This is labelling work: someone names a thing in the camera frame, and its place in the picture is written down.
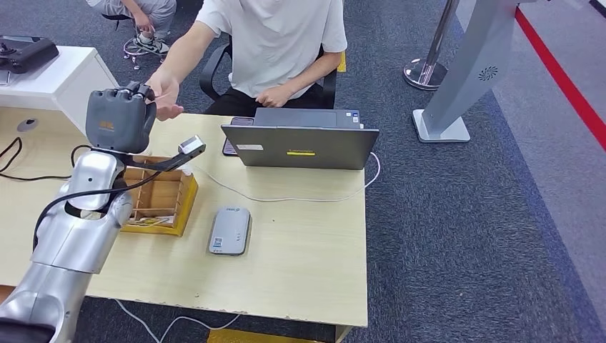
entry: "wooden box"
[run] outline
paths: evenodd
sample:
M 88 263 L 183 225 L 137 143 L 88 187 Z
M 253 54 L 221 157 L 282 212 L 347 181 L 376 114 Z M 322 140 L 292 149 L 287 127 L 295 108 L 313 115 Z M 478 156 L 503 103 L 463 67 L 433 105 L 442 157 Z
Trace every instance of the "wooden box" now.
M 154 156 L 140 156 L 137 159 L 146 163 L 164 160 L 166 158 Z M 132 185 L 154 172 L 129 167 L 126 168 L 124 179 L 128 185 Z M 197 192 L 198 183 L 193 174 L 182 170 L 161 173 L 154 181 L 130 191 L 133 212 L 122 231 L 182 236 Z

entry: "orange logo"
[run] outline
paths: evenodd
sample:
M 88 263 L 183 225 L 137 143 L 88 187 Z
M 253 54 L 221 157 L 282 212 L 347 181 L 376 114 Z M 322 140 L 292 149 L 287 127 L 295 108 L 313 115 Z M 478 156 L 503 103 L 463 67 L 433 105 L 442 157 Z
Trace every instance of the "orange logo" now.
M 112 123 L 111 121 L 100 121 L 99 122 L 99 127 L 103 128 L 103 129 L 108 129 L 108 130 L 114 130 L 114 123 Z

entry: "gray laptop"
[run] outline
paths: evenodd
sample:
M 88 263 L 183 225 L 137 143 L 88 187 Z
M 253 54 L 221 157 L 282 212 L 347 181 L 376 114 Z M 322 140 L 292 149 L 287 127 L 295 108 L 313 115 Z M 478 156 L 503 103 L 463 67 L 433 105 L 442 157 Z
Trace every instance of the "gray laptop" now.
M 350 110 L 259 108 L 252 126 L 221 128 L 247 166 L 360 170 L 379 136 Z

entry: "man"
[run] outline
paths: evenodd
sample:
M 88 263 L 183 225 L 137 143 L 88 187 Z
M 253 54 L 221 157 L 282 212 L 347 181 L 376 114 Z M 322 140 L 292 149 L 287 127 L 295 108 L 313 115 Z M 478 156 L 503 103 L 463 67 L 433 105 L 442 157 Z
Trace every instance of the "man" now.
M 232 87 L 205 114 L 320 108 L 322 88 L 315 82 L 339 66 L 347 48 L 343 0 L 205 0 L 191 29 L 147 82 L 157 94 L 158 119 L 183 112 L 175 104 L 179 84 L 221 32 L 232 35 Z M 324 55 L 316 60 L 320 47 Z
M 122 14 L 133 18 L 140 31 L 136 43 L 141 48 L 158 54 L 168 52 L 169 46 L 163 40 L 169 33 L 177 10 L 176 0 L 86 0 L 86 2 L 101 14 L 109 16 Z

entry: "white cable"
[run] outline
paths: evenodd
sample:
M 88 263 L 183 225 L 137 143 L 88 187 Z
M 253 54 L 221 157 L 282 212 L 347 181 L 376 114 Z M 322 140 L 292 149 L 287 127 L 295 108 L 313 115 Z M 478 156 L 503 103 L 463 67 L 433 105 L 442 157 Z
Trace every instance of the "white cable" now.
M 180 319 L 189 320 L 190 322 L 198 323 L 198 324 L 202 325 L 203 327 L 206 327 L 208 330 L 220 330 L 220 329 L 225 329 L 229 325 L 232 325 L 236 321 L 236 319 L 240 318 L 240 315 L 237 314 L 236 317 L 234 317 L 229 323 L 223 325 L 222 327 L 210 327 L 210 326 L 206 325 L 205 323 L 200 322 L 198 319 L 184 317 L 184 316 L 179 316 L 179 317 L 173 319 L 172 323 L 169 325 L 169 327 L 167 327 L 166 331 L 164 331 L 164 334 L 162 335 L 162 338 L 160 340 L 158 340 L 158 337 L 156 337 L 156 335 L 147 326 L 147 324 L 143 321 L 143 319 L 141 319 L 141 318 L 135 316 L 134 314 L 132 314 L 128 309 L 126 309 L 126 307 L 124 307 L 124 305 L 118 299 L 114 299 L 114 300 L 116 300 L 116 302 L 118 303 L 118 305 L 120 306 L 120 308 L 122 309 L 122 311 L 126 312 L 126 314 L 128 314 L 130 317 L 135 318 L 135 320 L 137 320 L 139 323 L 143 324 L 143 326 L 145 327 L 145 330 L 147 330 L 147 333 L 154 339 L 154 341 L 156 343 L 162 343 L 164 341 L 164 338 L 169 333 L 169 330 L 174 325 L 174 323 L 178 322 Z
M 259 199 L 259 198 L 248 196 L 235 188 L 232 188 L 230 186 L 227 186 L 226 184 L 221 183 L 219 180 L 215 179 L 215 177 L 213 177 L 209 172 L 207 172 L 206 170 L 204 170 L 198 166 L 194 166 L 194 168 L 203 171 L 206 175 L 208 175 L 209 178 L 211 178 L 212 181 L 216 182 L 219 186 L 225 187 L 225 188 L 229 189 L 230 191 L 236 192 L 236 193 L 242 195 L 243 197 L 245 197 L 249 200 L 252 200 L 254 202 L 288 202 L 288 201 L 293 201 L 293 202 L 343 202 L 345 200 L 351 199 L 352 197 L 354 197 L 355 195 L 357 195 L 358 193 L 360 193 L 361 191 L 366 189 L 375 180 L 377 180 L 377 177 L 379 177 L 379 174 L 381 174 L 381 161 L 379 161 L 379 157 L 377 157 L 377 155 L 374 154 L 374 152 L 371 152 L 370 154 L 377 161 L 377 173 L 362 188 L 358 189 L 355 193 L 353 193 L 345 198 L 341 198 L 341 199 L 300 199 L 300 198 Z

